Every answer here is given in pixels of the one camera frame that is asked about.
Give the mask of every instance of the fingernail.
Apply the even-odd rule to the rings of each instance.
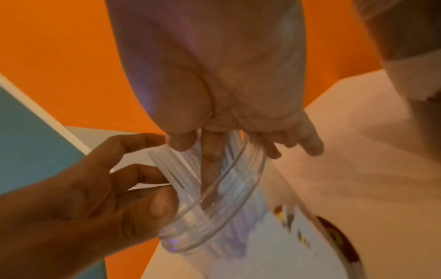
[[[166,191],[159,190],[159,193],[150,203],[150,215],[154,218],[161,218],[167,215],[170,210],[170,199]]]

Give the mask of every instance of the human hand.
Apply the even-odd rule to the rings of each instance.
[[[103,257],[154,238],[175,215],[170,186],[152,166],[110,170],[126,153],[164,144],[164,136],[115,136],[78,164],[0,196],[0,278],[70,278]]]
[[[202,128],[202,187],[221,172],[226,132],[300,144],[323,143],[302,108],[305,27],[300,0],[107,0],[133,91],[178,151]]]

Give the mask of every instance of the table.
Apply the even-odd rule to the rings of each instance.
[[[281,148],[279,171],[349,237],[369,278],[439,278],[440,158],[385,72],[341,80],[306,111],[326,152]],[[200,277],[159,246],[142,278]]]

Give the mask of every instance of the orange wall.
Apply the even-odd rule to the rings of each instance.
[[[303,2],[308,104],[338,79],[380,64],[351,0]],[[130,92],[102,0],[0,1],[0,73],[63,125],[159,131]],[[106,259],[109,278],[138,279],[157,243]]]

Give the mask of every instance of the skin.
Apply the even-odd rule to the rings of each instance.
[[[305,29],[299,0],[107,0],[124,71],[178,151],[202,129],[202,189],[221,173],[226,133],[324,151],[302,108]]]
[[[177,212],[170,186],[152,166],[111,173],[126,153],[164,136],[111,137],[62,173],[0,196],[0,278],[71,278],[107,255],[154,238]]]

